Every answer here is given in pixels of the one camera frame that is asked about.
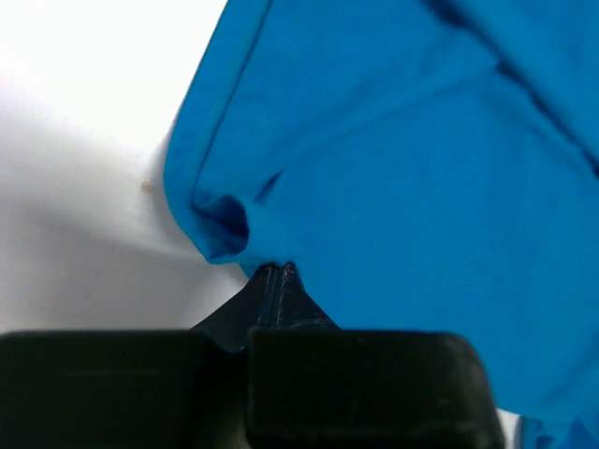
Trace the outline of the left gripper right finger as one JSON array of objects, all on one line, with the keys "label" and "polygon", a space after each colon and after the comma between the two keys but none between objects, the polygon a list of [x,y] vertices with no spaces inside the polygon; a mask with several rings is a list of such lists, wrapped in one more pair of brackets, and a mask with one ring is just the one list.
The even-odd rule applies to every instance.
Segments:
[{"label": "left gripper right finger", "polygon": [[478,354],[445,332],[341,330],[293,265],[250,279],[246,435],[255,448],[502,448]]}]

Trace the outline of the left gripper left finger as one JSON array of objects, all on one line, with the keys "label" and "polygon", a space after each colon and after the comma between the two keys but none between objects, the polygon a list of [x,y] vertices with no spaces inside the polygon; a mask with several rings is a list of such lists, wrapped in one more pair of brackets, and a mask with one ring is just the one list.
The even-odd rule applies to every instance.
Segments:
[{"label": "left gripper left finger", "polygon": [[20,331],[1,338],[5,448],[191,448],[244,395],[248,333],[280,270],[260,268],[199,325]]}]

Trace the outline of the blue t-shirt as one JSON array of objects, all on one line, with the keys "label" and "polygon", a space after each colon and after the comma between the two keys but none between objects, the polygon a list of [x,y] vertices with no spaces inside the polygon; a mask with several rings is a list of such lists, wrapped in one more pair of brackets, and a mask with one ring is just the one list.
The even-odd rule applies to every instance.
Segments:
[{"label": "blue t-shirt", "polygon": [[598,444],[598,5],[230,1],[172,130],[213,264],[472,342],[527,448]]}]

